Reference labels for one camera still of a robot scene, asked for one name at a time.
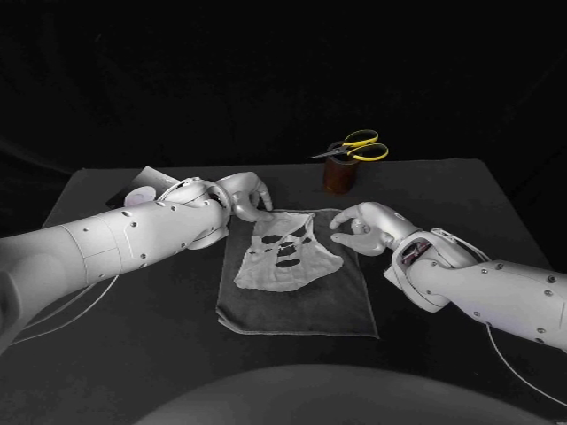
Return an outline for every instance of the cloth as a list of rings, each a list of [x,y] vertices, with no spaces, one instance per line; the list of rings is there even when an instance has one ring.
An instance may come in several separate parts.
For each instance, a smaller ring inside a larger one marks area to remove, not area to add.
[[[332,255],[313,235],[315,213],[276,212],[258,221],[242,258],[235,284],[240,288],[284,292],[335,273],[343,259]]]
[[[218,322],[245,335],[371,336],[378,338],[367,284],[356,252],[330,241],[328,224],[341,210],[293,211],[313,213],[313,234],[332,255],[342,258],[339,270],[299,290],[271,292],[237,286],[234,279],[251,245],[254,223],[231,218],[216,301]],[[342,230],[351,232],[345,223]]]

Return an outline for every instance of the yellow scissors handle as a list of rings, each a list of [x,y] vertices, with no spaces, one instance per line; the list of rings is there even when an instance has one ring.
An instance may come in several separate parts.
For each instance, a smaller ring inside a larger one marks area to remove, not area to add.
[[[354,137],[359,137],[361,140],[358,142],[348,142],[348,140]],[[342,146],[349,146],[351,148],[359,148],[361,146],[365,146],[369,143],[375,143],[378,138],[377,131],[374,130],[358,130],[355,131],[346,138],[345,143]]]
[[[348,155],[354,158],[354,159],[358,159],[359,161],[378,161],[380,159],[384,159],[385,158],[385,156],[388,155],[388,147],[384,145],[384,144],[381,144],[381,143],[377,143],[377,144],[374,144],[372,146],[369,146],[369,148],[372,148],[372,147],[380,147],[380,148],[384,148],[384,154],[382,155],[380,155],[378,157],[364,157],[362,155],[354,155],[354,152],[358,150],[358,149],[361,149],[361,148],[364,148],[365,146],[359,146],[358,148],[355,148],[355,149],[352,149],[349,152],[348,152]]]

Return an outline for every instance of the scissors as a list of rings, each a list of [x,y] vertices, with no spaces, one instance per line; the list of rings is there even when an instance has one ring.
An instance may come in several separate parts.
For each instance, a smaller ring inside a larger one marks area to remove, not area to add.
[[[388,155],[388,147],[381,143],[375,143],[377,137],[377,131],[355,131],[345,138],[343,144],[338,148],[332,149],[326,153],[322,153],[320,155],[316,155],[315,157],[309,157],[307,159],[329,157],[330,155],[349,155],[354,159],[358,159],[359,161],[378,161],[380,159],[384,159]],[[364,157],[362,155],[359,155],[359,153],[372,149],[378,149],[384,153],[377,157]]]

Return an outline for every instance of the robotic hand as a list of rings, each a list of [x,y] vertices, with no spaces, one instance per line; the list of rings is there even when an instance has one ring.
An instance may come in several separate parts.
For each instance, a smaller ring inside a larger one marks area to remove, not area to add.
[[[157,200],[0,239],[0,354],[42,309],[104,279],[228,235],[228,217],[271,220],[273,202],[255,173],[218,182],[176,182]]]
[[[481,323],[567,351],[567,274],[491,261],[455,235],[421,231],[375,202],[342,211],[330,229],[351,219],[354,235],[332,240],[364,255],[394,251],[384,276],[420,308],[434,313],[452,302]]]

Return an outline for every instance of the black curtain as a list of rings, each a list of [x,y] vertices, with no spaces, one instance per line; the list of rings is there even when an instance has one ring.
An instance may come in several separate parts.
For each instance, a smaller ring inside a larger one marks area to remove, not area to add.
[[[567,271],[567,20],[0,4],[0,236],[81,168],[305,163],[362,128],[390,160],[485,161]]]

